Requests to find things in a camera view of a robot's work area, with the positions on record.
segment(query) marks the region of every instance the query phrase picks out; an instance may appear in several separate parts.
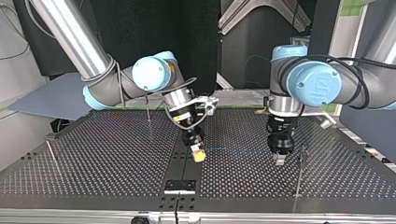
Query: white wall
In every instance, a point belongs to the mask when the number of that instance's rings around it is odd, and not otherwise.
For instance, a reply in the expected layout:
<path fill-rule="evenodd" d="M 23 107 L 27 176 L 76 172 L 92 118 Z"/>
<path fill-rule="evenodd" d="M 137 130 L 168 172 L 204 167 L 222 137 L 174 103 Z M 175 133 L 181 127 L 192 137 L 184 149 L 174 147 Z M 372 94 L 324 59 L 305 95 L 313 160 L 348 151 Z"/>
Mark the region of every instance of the white wall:
<path fill-rule="evenodd" d="M 13 7 L 11 0 L 0 0 Z M 3 9 L 21 31 L 18 18 Z M 0 58 L 22 52 L 26 42 L 0 12 Z M 5 107 L 45 84 L 30 50 L 14 59 L 0 60 L 0 171 L 44 142 L 51 119 L 15 113 Z"/>

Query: yellow object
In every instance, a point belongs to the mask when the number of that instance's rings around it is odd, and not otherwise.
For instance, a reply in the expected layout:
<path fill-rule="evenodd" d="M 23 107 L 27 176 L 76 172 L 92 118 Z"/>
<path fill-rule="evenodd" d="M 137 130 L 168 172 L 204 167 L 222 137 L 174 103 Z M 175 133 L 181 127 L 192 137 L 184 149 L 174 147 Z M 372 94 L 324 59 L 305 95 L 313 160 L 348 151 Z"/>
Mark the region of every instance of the yellow object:
<path fill-rule="evenodd" d="M 206 154 L 203 150 L 199 150 L 196 152 L 192 152 L 192 156 L 194 157 L 195 162 L 201 162 L 205 160 Z"/>

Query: metal rod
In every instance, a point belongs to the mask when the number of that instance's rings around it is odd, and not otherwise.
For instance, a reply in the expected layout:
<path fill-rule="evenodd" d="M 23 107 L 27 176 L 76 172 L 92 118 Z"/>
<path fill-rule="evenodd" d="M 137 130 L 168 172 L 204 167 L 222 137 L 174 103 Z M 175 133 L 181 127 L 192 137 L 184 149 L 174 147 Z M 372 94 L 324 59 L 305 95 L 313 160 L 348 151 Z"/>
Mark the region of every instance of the metal rod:
<path fill-rule="evenodd" d="M 73 0 L 30 0 L 85 78 L 104 73 L 110 59 Z"/>

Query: metal bracket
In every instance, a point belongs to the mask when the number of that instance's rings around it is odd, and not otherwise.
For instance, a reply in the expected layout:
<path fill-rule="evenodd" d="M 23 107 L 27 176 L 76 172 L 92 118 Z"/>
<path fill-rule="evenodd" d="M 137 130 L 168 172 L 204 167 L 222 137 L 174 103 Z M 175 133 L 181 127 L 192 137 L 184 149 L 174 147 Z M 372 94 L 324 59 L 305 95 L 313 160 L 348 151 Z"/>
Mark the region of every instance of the metal bracket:
<path fill-rule="evenodd" d="M 165 194 L 195 194 L 195 180 L 168 180 L 165 185 Z"/>
<path fill-rule="evenodd" d="M 231 91 L 234 87 L 220 73 L 217 73 L 216 82 L 226 91 Z"/>
<path fill-rule="evenodd" d="M 278 153 L 274 154 L 274 160 L 276 161 L 276 165 L 284 165 L 285 159 L 286 155 L 280 155 Z"/>
<path fill-rule="evenodd" d="M 219 31 L 227 35 L 235 25 L 256 7 L 272 7 L 290 24 L 293 23 L 296 0 L 234 0 L 219 20 Z M 294 27 L 298 32 L 304 31 L 311 23 L 303 9 L 298 6 L 295 13 Z"/>
<path fill-rule="evenodd" d="M 182 107 L 186 107 L 188 105 L 195 105 L 195 104 L 205 104 L 205 111 L 207 113 L 208 116 L 213 116 L 215 114 L 215 110 L 216 110 L 216 106 L 218 105 L 219 102 L 219 98 L 214 97 L 214 96 L 200 96 L 200 97 L 196 97 L 193 98 L 192 100 L 172 107 L 169 109 L 170 112 L 175 111 L 175 110 L 179 110 Z"/>

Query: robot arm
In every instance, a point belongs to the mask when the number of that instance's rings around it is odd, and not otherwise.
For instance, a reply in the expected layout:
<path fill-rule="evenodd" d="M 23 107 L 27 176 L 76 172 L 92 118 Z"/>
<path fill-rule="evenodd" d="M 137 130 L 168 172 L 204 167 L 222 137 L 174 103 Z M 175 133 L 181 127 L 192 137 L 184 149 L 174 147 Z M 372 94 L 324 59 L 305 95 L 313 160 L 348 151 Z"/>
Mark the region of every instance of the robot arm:
<path fill-rule="evenodd" d="M 395 30 L 396 2 L 391 1 L 363 59 L 306 55 L 305 46 L 274 48 L 267 143 L 277 159 L 293 151 L 293 131 L 306 105 L 396 109 Z"/>
<path fill-rule="evenodd" d="M 106 54 L 81 16 L 73 0 L 31 0 L 70 60 L 81 73 L 86 86 L 87 104 L 96 110 L 160 92 L 169 118 L 182 129 L 183 140 L 191 148 L 195 161 L 205 159 L 204 135 L 198 126 L 213 115 L 219 99 L 196 97 L 186 82 L 172 52 L 165 51 L 138 60 L 134 66 L 120 70 L 119 64 Z M 199 116 L 197 105 L 205 105 Z"/>

